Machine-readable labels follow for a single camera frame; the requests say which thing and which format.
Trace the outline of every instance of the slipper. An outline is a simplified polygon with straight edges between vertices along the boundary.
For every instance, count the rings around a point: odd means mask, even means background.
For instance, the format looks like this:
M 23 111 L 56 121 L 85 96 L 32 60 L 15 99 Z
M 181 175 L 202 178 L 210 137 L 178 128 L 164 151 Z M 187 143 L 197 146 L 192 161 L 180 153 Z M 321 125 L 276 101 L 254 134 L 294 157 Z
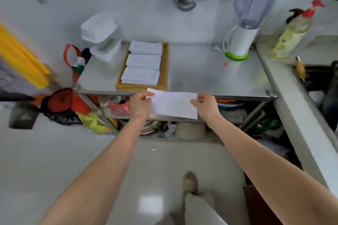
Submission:
M 198 194 L 198 180 L 196 175 L 188 171 L 184 175 L 184 180 L 183 180 L 183 206 L 185 206 L 186 203 L 186 196 L 188 194 L 193 194 L 197 195 Z

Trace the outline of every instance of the human hand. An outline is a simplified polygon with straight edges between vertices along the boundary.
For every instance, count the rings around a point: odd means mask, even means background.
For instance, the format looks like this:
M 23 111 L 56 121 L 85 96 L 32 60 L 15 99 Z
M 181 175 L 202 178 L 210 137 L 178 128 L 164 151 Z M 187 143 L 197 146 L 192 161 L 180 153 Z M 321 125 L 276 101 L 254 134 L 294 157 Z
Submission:
M 151 112 L 151 98 L 146 99 L 147 96 L 154 96 L 154 93 L 141 92 L 130 98 L 130 119 L 140 118 L 146 120 L 149 117 Z
M 217 101 L 213 95 L 199 93 L 198 100 L 190 100 L 190 103 L 197 109 L 199 116 L 205 121 L 210 122 L 214 117 L 219 117 Z

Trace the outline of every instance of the beige pants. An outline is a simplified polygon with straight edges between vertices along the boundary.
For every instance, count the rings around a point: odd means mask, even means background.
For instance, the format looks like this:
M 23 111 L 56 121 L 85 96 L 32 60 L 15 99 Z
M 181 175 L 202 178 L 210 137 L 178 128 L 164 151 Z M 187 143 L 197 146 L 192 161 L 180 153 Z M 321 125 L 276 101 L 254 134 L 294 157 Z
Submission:
M 184 218 L 186 225 L 227 225 L 215 211 L 215 200 L 210 192 L 202 196 L 188 194 Z M 167 214 L 155 225 L 175 225 L 171 215 Z

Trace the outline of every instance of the forearm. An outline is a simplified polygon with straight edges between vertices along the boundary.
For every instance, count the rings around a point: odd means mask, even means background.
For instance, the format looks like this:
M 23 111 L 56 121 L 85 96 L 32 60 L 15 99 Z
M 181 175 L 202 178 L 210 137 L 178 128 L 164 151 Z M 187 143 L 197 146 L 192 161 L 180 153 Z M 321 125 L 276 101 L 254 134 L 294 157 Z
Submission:
M 105 224 L 145 121 L 135 118 L 58 198 L 40 224 Z
M 337 199 L 305 172 L 222 117 L 208 125 L 284 224 L 324 224 L 338 219 Z

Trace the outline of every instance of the cooking oil bottle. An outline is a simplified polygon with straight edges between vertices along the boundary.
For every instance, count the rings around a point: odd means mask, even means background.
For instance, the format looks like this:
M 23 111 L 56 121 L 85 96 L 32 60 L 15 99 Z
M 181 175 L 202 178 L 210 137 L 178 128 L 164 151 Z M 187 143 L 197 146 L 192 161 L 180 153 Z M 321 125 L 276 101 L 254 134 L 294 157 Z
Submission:
M 283 34 L 278 38 L 276 46 L 271 50 L 271 57 L 281 61 L 289 56 L 292 50 L 310 30 L 317 7 L 325 7 L 321 0 L 314 0 L 312 6 L 294 18 L 287 26 Z

